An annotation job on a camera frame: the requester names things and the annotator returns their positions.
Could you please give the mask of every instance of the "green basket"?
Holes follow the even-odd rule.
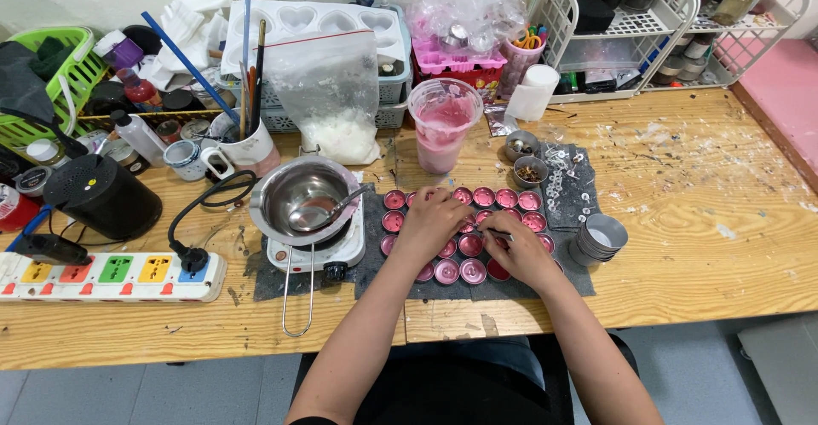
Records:
[[[55,37],[65,45],[74,45],[74,52],[62,64],[56,75],[46,85],[46,93],[54,102],[54,116],[60,129],[67,135],[76,132],[84,135],[92,127],[77,121],[79,111],[99,83],[108,66],[94,54],[91,48],[94,36],[85,27],[49,27],[17,33],[10,38],[32,51],[36,51],[46,37]],[[31,124],[22,118],[0,114],[0,144],[17,151],[24,150],[37,139],[54,139],[54,133],[46,127]]]

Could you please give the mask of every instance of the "person's hand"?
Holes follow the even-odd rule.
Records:
[[[500,246],[487,229],[505,231],[514,236],[509,249]],[[559,272],[556,263],[540,239],[528,226],[504,211],[496,211],[483,219],[477,227],[483,233],[484,248],[511,276],[539,292],[548,276]]]
[[[474,213],[460,200],[450,199],[448,190],[434,187],[418,190],[389,257],[417,262],[416,272],[420,272],[463,227],[465,218]]]

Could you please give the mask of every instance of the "gray felt mat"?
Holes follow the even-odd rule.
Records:
[[[567,245],[573,238],[575,232],[579,228],[578,216],[582,214],[582,208],[587,207],[590,213],[598,213],[599,207],[596,202],[596,187],[594,184],[595,171],[588,163],[588,152],[586,149],[576,147],[573,144],[549,144],[544,142],[544,150],[552,148],[555,150],[565,151],[564,160],[567,163],[568,169],[572,169],[577,179],[568,177],[563,171],[562,191],[559,192],[559,197],[555,199],[555,204],[559,202],[555,211],[547,209],[547,199],[544,196],[547,183],[543,183],[541,188],[535,188],[534,191],[539,193],[543,198],[543,207],[539,210],[546,215],[548,227],[545,232],[550,235],[556,244],[553,257],[563,267],[565,275],[577,288],[580,295],[595,295],[593,283],[588,274],[588,268],[576,263],[571,259],[567,252]],[[582,160],[575,164],[571,159],[578,153],[583,155]],[[550,173],[558,170],[553,165],[549,165]],[[588,202],[582,200],[582,193],[587,193],[589,196]],[[380,250],[380,240],[384,235],[389,234],[383,229],[380,223],[381,218],[388,211],[383,205],[383,196],[377,195],[373,191],[368,191],[363,195],[364,197],[364,227],[366,231],[366,252],[361,262],[354,267],[351,267],[347,272],[344,281],[355,283],[355,298],[358,299],[363,294],[363,291],[372,282],[374,275],[380,269],[380,266],[385,260],[385,255]],[[479,211],[478,206],[475,206],[475,211]],[[497,206],[492,206],[493,211],[499,209]],[[460,233],[455,236],[455,240],[459,239]],[[267,238],[262,240],[262,252],[254,254],[248,260],[247,271],[245,275],[249,275],[258,270],[256,276],[255,294],[253,299],[255,301],[265,301],[280,297],[284,294],[284,273],[277,271],[267,258]],[[465,255],[456,252],[452,256],[457,263],[461,263],[467,259]],[[490,256],[485,251],[481,252],[477,257],[481,262],[487,263]],[[433,260],[434,263],[439,261],[438,258]],[[323,272],[315,273],[315,289],[320,290],[326,286],[332,286],[332,283],[327,283],[324,279]],[[309,292],[309,273],[293,273],[290,278],[290,295],[303,295]],[[467,300],[473,301],[494,301],[505,299],[537,299],[538,295],[533,289],[514,278],[506,282],[496,282],[487,279],[483,283],[472,286],[467,284],[464,280],[459,279],[455,284],[444,286],[437,282],[434,278],[426,283],[415,283],[408,296],[409,299],[452,299],[452,300]]]

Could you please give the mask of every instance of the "mug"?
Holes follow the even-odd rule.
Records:
[[[187,181],[202,179],[207,171],[207,166],[201,159],[199,144],[195,142],[174,142],[165,149],[162,158],[180,178]]]
[[[239,127],[227,113],[221,113],[210,124],[210,136],[227,137],[235,143],[217,142],[215,147],[202,150],[201,159],[219,179],[224,179],[236,171],[250,169],[261,178],[281,164],[281,155],[264,123],[251,136],[239,142]],[[221,163],[227,170],[213,167],[213,162]]]

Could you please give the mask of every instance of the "person's arm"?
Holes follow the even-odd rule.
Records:
[[[506,251],[486,228],[514,235]],[[482,221],[486,250],[546,304],[582,407],[594,425],[664,423],[648,391],[530,228],[498,211]]]
[[[422,188],[386,262],[321,349],[284,423],[322,417],[352,423],[389,356],[397,317],[415,277],[474,210],[445,190]]]

